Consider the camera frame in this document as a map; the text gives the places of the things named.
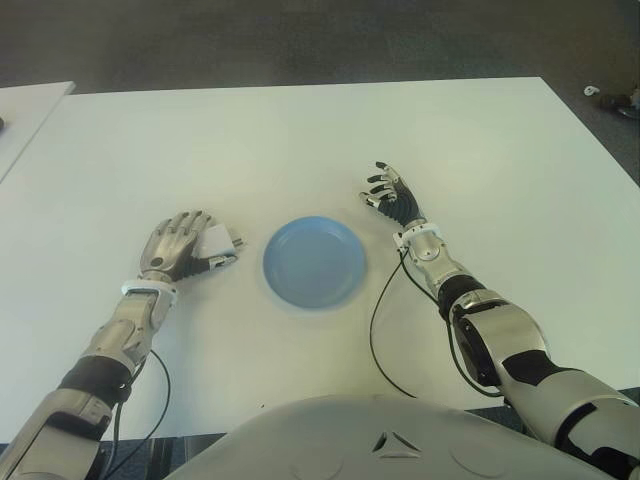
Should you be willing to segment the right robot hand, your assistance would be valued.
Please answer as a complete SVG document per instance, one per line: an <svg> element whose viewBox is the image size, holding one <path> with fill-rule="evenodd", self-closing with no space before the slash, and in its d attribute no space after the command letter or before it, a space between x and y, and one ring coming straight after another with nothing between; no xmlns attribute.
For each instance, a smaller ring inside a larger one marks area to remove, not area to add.
<svg viewBox="0 0 640 480"><path fill-rule="evenodd" d="M372 187L359 194L362 202L404 229L425 224L427 219L403 177L387 163L375 166L379 173L366 179Z"/></svg>

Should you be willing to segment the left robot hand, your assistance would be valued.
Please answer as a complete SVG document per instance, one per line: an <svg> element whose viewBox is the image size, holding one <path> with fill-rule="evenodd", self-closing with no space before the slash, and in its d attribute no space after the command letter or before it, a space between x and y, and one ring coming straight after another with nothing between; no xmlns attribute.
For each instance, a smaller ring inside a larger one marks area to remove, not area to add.
<svg viewBox="0 0 640 480"><path fill-rule="evenodd" d="M152 231L141 255L140 277L178 282L235 262L243 245L236 232L206 211L180 212Z"/></svg>

